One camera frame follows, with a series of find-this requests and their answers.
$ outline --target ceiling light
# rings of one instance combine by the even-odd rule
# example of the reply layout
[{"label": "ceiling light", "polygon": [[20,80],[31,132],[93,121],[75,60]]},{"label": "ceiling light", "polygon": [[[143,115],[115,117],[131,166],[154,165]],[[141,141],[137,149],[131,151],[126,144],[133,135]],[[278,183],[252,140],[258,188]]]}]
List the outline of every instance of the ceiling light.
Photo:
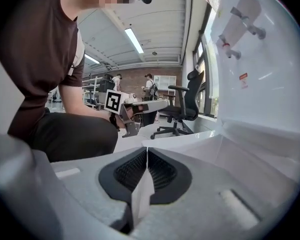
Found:
[{"label": "ceiling light", "polygon": [[128,28],[125,30],[125,33],[128,35],[128,37],[130,38],[131,42],[133,43],[134,47],[136,48],[136,50],[138,51],[138,53],[143,54],[144,51],[141,48],[140,43],[138,42],[134,32],[132,31],[131,28]]},{"label": "ceiling light", "polygon": [[94,58],[91,58],[89,55],[84,55],[87,59],[89,59],[89,60],[91,60],[91,61],[93,61],[94,63],[97,63],[97,64],[100,64],[100,62],[99,61],[97,61],[96,59],[94,59]]}]

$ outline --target office chair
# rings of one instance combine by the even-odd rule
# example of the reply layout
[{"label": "office chair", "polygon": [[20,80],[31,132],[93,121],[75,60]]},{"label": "office chair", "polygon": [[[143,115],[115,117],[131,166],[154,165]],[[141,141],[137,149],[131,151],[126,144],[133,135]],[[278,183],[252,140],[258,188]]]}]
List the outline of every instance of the office chair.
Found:
[{"label": "office chair", "polygon": [[199,107],[196,102],[196,97],[199,93],[199,89],[201,87],[204,74],[205,74],[204,71],[202,71],[202,73],[199,74],[197,70],[193,70],[187,75],[187,79],[189,80],[187,88],[182,86],[175,86],[175,85],[170,85],[168,87],[169,89],[178,91],[180,107],[173,106],[173,98],[176,97],[175,95],[169,95],[169,94],[164,95],[169,98],[170,105],[162,110],[159,110],[159,112],[160,114],[168,116],[168,120],[167,120],[168,123],[171,123],[172,119],[174,119],[173,127],[160,126],[157,129],[157,132],[154,132],[153,135],[151,135],[150,138],[152,140],[158,134],[172,133],[173,135],[180,136],[180,134],[189,135],[192,133],[177,128],[177,123],[178,122],[182,123],[182,126],[184,128],[183,120],[193,121],[198,117]]}]

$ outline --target warning label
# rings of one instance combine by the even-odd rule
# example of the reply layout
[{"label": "warning label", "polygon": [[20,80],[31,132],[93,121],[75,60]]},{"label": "warning label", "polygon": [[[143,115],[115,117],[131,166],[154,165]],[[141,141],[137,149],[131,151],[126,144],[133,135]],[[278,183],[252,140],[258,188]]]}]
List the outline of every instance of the warning label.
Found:
[{"label": "warning label", "polygon": [[241,82],[241,89],[245,89],[248,87],[248,73],[240,75],[239,80]]}]

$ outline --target ceiling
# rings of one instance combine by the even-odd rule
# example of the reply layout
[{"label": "ceiling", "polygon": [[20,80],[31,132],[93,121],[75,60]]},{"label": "ceiling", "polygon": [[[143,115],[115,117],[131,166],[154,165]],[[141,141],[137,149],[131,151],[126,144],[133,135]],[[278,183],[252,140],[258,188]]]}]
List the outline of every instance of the ceiling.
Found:
[{"label": "ceiling", "polygon": [[[177,66],[186,46],[190,10],[186,0],[136,0],[110,8],[87,10],[77,20],[87,55],[84,75],[135,67]],[[139,54],[125,33],[132,28],[144,53]]]}]

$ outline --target person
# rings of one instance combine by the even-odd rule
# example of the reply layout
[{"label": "person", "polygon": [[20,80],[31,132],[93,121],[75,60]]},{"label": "person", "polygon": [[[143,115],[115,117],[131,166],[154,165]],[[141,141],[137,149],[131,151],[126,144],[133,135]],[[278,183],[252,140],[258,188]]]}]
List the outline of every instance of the person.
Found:
[{"label": "person", "polygon": [[[72,63],[78,15],[123,1],[19,0],[0,29],[0,61],[25,97],[8,134],[45,152],[50,162],[102,156],[115,149],[115,125],[124,124],[117,115],[114,122],[109,112],[84,105],[85,57],[74,68]],[[66,113],[45,113],[48,93],[57,86]]]},{"label": "person", "polygon": [[154,94],[151,94],[151,89],[154,88],[155,82],[153,80],[152,74],[148,73],[144,76],[146,78],[145,87],[142,86],[142,90],[145,92],[144,101],[152,101],[155,100],[158,96],[158,88],[154,89]]},{"label": "person", "polygon": [[121,92],[120,80],[122,79],[121,74],[117,74],[115,77],[112,78],[114,81],[113,90],[117,92]]}]

